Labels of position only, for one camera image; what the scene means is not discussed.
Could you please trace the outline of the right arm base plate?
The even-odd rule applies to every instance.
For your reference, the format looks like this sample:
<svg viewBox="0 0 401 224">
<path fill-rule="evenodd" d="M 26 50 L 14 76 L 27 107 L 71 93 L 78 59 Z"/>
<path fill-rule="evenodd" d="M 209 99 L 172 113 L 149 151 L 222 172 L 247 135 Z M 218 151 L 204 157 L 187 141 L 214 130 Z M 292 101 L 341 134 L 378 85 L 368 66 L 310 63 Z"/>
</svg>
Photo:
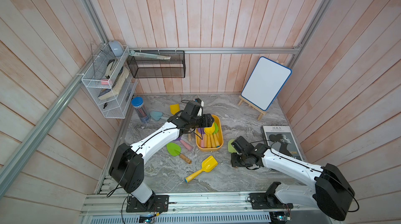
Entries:
<svg viewBox="0 0 401 224">
<path fill-rule="evenodd" d="M 284 204 L 275 195 L 267 193 L 250 193 L 249 202 L 253 209 L 293 209 L 293 204 Z"/>
</svg>

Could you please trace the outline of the large yellow plastic scoop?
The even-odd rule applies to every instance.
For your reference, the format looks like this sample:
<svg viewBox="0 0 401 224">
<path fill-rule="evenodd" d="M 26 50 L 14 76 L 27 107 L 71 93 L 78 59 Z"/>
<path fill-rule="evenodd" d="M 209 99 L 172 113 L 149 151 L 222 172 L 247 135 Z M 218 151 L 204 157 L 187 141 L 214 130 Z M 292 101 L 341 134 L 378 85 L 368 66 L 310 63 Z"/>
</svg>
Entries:
<svg viewBox="0 0 401 224">
<path fill-rule="evenodd" d="M 211 172 L 216 166 L 218 165 L 217 160 L 213 156 L 207 157 L 203 162 L 202 162 L 202 168 L 198 170 L 197 172 L 189 175 L 188 177 L 185 178 L 185 182 L 190 182 L 193 179 L 195 179 L 198 175 L 200 175 L 202 172 Z"/>
</svg>

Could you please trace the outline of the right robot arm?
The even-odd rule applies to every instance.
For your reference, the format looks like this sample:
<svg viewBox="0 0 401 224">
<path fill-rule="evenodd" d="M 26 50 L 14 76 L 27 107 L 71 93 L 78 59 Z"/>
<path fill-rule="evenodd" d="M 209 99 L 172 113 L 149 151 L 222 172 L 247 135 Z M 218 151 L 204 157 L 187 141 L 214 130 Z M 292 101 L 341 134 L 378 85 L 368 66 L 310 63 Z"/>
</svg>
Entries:
<svg viewBox="0 0 401 224">
<path fill-rule="evenodd" d="M 341 171 L 330 163 L 314 165 L 282 154 L 262 143 L 253 146 L 239 136 L 231 146 L 233 167 L 257 170 L 265 167 L 291 176 L 302 185 L 273 182 L 265 193 L 249 194 L 253 209 L 287 209 L 294 205 L 318 208 L 337 221 L 344 221 L 355 201 L 355 192 Z"/>
</svg>

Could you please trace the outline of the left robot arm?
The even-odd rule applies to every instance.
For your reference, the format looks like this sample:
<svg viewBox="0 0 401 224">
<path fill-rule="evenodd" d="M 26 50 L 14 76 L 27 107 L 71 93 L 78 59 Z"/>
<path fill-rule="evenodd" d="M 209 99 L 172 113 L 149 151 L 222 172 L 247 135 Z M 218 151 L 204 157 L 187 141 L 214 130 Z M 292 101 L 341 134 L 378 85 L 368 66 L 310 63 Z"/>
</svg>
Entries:
<svg viewBox="0 0 401 224">
<path fill-rule="evenodd" d="M 118 146 L 109 168 L 109 175 L 122 189 L 147 208 L 153 206 L 154 191 L 144 182 L 144 165 L 168 143 L 197 128 L 212 127 L 214 118 L 204 113 L 204 102 L 196 98 L 184 110 L 171 116 L 158 130 L 144 139 Z"/>
</svg>

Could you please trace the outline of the green pointed shovel yellow handle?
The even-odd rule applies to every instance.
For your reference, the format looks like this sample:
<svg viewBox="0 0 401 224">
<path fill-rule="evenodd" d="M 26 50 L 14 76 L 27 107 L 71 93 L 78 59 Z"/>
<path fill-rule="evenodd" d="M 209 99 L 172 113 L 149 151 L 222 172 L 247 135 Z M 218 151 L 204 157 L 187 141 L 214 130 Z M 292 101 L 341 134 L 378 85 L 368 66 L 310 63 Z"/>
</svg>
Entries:
<svg viewBox="0 0 401 224">
<path fill-rule="evenodd" d="M 218 135 L 217 135 L 219 128 L 218 128 L 218 125 L 216 122 L 214 122 L 214 127 L 215 127 L 215 131 L 213 133 L 213 137 L 215 140 L 215 144 L 216 144 L 216 147 L 220 147 L 220 142 L 219 142 Z"/>
</svg>

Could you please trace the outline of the purple shovel pink handle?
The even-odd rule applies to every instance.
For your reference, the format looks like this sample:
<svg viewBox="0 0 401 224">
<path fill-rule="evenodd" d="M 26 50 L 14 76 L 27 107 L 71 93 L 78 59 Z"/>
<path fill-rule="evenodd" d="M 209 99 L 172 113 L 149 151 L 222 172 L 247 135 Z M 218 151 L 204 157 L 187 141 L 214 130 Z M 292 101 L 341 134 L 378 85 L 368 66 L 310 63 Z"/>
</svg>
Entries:
<svg viewBox="0 0 401 224">
<path fill-rule="evenodd" d="M 201 148 L 204 148 L 205 147 L 205 143 L 204 143 L 204 130 L 203 130 L 203 128 L 199 128 L 198 129 L 198 131 L 199 131 L 199 135 L 200 135 L 200 143 L 199 143 L 199 146 L 201 147 Z"/>
<path fill-rule="evenodd" d="M 175 141 L 176 142 L 180 142 L 188 151 L 192 151 L 193 150 L 193 147 L 189 143 L 184 141 L 181 137 L 178 137 Z"/>
</svg>

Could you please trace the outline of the yellow scoop shovel yellow handle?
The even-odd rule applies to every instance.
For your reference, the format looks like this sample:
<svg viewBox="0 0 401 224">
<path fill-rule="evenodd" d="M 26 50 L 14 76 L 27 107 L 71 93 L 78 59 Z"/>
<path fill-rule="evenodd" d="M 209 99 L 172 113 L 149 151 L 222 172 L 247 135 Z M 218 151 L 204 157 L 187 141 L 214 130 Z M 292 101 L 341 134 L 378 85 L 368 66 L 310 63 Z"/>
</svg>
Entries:
<svg viewBox="0 0 401 224">
<path fill-rule="evenodd" d="M 210 135 L 212 148 L 216 148 L 215 140 L 214 140 L 214 137 L 213 137 L 214 131 L 215 131 L 214 124 L 212 124 L 211 127 L 204 129 L 205 134 L 209 134 Z"/>
</svg>

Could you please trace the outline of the light green shovel wooden handle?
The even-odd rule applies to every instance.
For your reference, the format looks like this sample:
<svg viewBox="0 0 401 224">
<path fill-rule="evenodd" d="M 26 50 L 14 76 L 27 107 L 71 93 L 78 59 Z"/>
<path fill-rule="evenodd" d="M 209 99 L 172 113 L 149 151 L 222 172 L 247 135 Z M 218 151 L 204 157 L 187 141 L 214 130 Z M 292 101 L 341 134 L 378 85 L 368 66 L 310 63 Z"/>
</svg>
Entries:
<svg viewBox="0 0 401 224">
<path fill-rule="evenodd" d="M 237 153 L 237 150 L 233 147 L 233 143 L 234 143 L 235 139 L 230 139 L 228 141 L 228 152 L 229 153 Z"/>
</svg>

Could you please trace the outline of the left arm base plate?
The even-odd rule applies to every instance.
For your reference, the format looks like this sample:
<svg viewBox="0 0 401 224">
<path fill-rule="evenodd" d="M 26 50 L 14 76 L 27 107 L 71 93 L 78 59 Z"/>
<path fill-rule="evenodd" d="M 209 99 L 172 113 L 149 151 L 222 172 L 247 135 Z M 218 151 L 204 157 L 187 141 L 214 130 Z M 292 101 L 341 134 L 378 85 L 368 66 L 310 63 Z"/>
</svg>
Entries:
<svg viewBox="0 0 401 224">
<path fill-rule="evenodd" d="M 141 203 L 137 198 L 129 196 L 127 199 L 127 213 L 168 211 L 169 195 L 154 195 L 146 203 Z"/>
</svg>

